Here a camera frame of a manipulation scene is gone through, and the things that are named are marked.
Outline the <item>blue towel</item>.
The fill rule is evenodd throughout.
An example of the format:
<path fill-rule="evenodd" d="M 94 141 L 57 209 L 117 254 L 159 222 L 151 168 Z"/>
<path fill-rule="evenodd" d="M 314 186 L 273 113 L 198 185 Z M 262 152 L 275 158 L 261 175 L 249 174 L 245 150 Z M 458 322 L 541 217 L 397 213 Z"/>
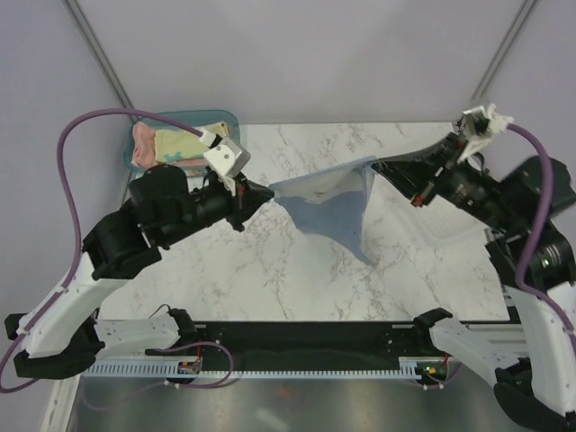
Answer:
<path fill-rule="evenodd" d="M 269 188 L 299 231 L 332 239 L 370 265 L 372 261 L 362 249 L 362 231 L 374 185 L 375 161 L 375 157 L 363 157 L 270 184 Z"/>

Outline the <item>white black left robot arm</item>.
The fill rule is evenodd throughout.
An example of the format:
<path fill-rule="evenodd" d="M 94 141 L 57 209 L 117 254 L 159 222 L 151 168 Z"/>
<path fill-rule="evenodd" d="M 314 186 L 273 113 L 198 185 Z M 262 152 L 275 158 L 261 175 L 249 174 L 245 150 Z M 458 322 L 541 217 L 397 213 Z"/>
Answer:
<path fill-rule="evenodd" d="M 27 314 L 11 314 L 7 336 L 20 350 L 16 374 L 63 380 L 107 356 L 142 352 L 186 355 L 197 342 L 186 310 L 150 319 L 98 320 L 95 310 L 112 293 L 162 258 L 161 252 L 219 221 L 235 231 L 269 202 L 271 189 L 238 175 L 227 189 L 210 171 L 200 188 L 189 189 L 183 170 L 156 166 L 130 182 L 130 197 L 86 235 L 81 256 L 48 298 Z"/>

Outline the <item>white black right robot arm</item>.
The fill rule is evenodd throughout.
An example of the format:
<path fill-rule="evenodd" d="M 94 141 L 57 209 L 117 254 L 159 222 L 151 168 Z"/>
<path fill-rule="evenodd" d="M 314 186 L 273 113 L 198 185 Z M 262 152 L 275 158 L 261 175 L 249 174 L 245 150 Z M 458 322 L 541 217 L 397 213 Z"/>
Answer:
<path fill-rule="evenodd" d="M 436 308 L 413 321 L 422 355 L 447 353 L 480 376 L 505 414 L 534 431 L 575 428 L 575 255 L 553 218 L 575 203 L 565 164 L 535 155 L 501 180 L 464 159 L 468 139 L 451 133 L 420 151 L 382 157 L 373 170 L 414 207 L 442 198 L 486 225 L 486 248 L 513 302 L 525 356 L 509 354 Z"/>

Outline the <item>pink towel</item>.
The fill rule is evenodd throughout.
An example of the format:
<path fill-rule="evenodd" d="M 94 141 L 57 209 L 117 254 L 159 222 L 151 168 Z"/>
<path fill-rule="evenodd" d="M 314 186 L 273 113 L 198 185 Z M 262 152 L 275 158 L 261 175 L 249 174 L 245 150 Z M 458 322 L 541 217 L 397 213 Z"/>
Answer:
<path fill-rule="evenodd" d="M 134 150 L 131 163 L 138 168 L 149 169 L 158 164 L 156 161 L 156 131 L 142 121 L 132 127 Z"/>

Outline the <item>yellow green towel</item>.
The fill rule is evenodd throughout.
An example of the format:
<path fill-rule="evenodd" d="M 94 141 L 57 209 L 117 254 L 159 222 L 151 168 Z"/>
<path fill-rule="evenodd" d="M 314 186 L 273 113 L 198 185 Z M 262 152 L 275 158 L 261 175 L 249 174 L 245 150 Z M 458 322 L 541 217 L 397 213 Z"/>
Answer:
<path fill-rule="evenodd" d="M 177 165 L 201 164 L 208 149 L 196 135 L 180 129 L 157 129 L 155 144 L 158 163 Z"/>

